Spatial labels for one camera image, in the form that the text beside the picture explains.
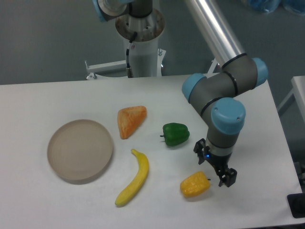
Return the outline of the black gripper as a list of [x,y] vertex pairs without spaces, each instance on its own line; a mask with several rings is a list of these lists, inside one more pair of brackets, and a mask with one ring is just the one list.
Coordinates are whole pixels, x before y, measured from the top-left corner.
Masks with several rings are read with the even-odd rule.
[[209,153],[209,146],[206,145],[206,140],[204,138],[200,139],[195,143],[193,151],[197,154],[198,164],[201,165],[204,161],[208,161],[210,165],[216,171],[220,181],[219,187],[225,185],[230,187],[236,181],[237,171],[233,168],[228,167],[228,161],[231,154],[225,156],[217,156]]

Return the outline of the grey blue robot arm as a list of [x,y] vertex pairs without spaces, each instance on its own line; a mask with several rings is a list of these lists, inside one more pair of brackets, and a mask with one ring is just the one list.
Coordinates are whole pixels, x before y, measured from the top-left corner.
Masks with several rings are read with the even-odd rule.
[[[235,97],[263,84],[268,69],[261,59],[248,57],[215,1],[188,0],[185,4],[221,67],[220,73],[211,77],[195,73],[182,85],[186,100],[208,126],[207,137],[195,144],[194,152],[200,163],[208,162],[214,168],[220,185],[229,187],[237,172],[229,168],[228,161],[246,115]],[[156,76],[157,50],[142,47],[157,40],[165,26],[152,1],[95,0],[93,5],[101,21],[115,20],[126,45],[127,76]]]

